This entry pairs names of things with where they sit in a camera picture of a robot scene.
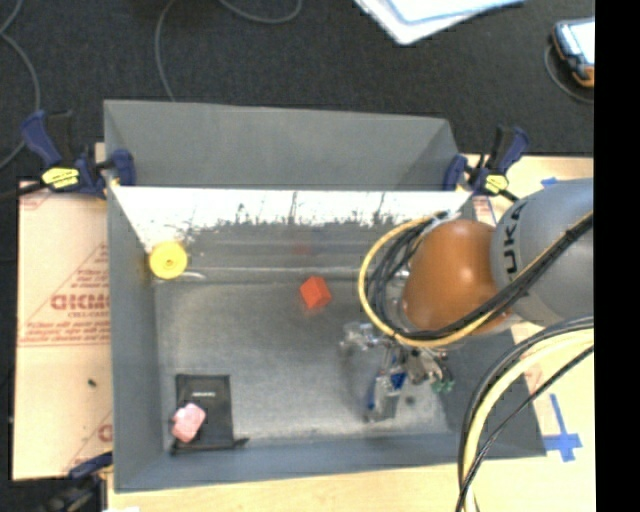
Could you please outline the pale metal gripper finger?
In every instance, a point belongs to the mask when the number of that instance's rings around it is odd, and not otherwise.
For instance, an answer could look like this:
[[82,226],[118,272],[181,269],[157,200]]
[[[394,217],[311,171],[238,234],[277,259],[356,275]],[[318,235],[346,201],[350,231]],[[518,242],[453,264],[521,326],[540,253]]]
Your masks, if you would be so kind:
[[365,400],[365,420],[367,422],[377,422],[380,418],[382,399],[384,398],[384,376],[375,376],[366,393]]
[[393,375],[382,379],[382,416],[384,419],[394,418],[400,399],[401,388]]

